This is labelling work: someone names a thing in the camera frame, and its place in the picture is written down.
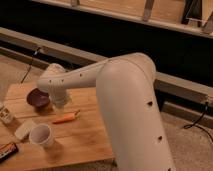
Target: white mug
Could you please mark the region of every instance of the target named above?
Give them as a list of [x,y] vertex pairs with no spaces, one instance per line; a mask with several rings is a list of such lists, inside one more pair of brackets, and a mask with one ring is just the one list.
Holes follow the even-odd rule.
[[29,135],[30,143],[40,145],[44,148],[51,147],[54,143],[52,130],[47,124],[38,124]]

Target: power cord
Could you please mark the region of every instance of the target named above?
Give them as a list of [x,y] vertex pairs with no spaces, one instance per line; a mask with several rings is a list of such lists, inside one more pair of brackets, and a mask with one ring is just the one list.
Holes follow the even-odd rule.
[[209,102],[207,101],[207,102],[205,102],[205,109],[204,109],[202,115],[196,121],[194,121],[192,124],[184,125],[183,128],[189,129],[189,128],[192,128],[192,127],[197,127],[199,129],[201,129],[203,132],[205,132],[208,135],[209,139],[211,140],[211,143],[213,143],[212,135],[205,128],[197,125],[197,123],[200,122],[203,119],[203,117],[205,116],[205,114],[207,113],[208,107],[209,107]]
[[23,77],[22,80],[21,80],[21,84],[22,84],[22,83],[24,82],[24,80],[27,78],[27,76],[28,76],[28,74],[29,74],[29,72],[30,72],[30,70],[31,70],[31,68],[32,68],[33,61],[34,61],[34,57],[32,57],[31,60],[30,60],[29,67],[28,67],[28,69],[27,69],[26,74],[24,75],[24,77]]
[[33,56],[31,57],[31,60],[30,60],[30,63],[29,63],[29,67],[28,67],[28,69],[27,69],[26,74],[24,75],[24,77],[23,77],[22,80],[21,80],[21,84],[22,84],[22,83],[24,82],[24,80],[27,78],[27,76],[28,76],[30,70],[32,69],[32,64],[33,64],[33,61],[34,61],[34,56],[36,56],[40,50],[41,50],[41,47],[38,47],[38,48],[36,49],[36,51],[34,52]]

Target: brown bowl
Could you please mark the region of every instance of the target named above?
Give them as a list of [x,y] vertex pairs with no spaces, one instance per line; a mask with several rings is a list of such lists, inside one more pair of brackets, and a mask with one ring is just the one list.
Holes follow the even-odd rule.
[[45,107],[50,103],[49,94],[35,88],[27,95],[27,103],[36,108]]

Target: floor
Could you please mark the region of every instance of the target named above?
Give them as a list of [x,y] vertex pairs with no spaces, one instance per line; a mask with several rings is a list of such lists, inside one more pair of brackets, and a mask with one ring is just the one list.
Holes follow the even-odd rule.
[[[20,83],[27,71],[28,65],[0,54],[0,100],[10,84]],[[36,81],[42,69],[32,67],[25,82]],[[187,121],[162,112],[168,141],[171,147],[177,171],[212,171],[213,144],[206,134],[196,128],[184,130],[181,127]],[[94,163],[65,166],[42,171],[118,171],[112,166],[112,161],[99,161]]]

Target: toy carrot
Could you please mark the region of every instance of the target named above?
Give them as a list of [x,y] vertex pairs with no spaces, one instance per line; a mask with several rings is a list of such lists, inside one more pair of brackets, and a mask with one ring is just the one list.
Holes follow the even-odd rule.
[[64,115],[63,117],[55,119],[54,121],[52,121],[52,123],[59,124],[59,123],[63,123],[63,122],[73,121],[78,117],[79,112],[80,112],[80,110],[77,110],[76,112],[68,113],[68,114]]

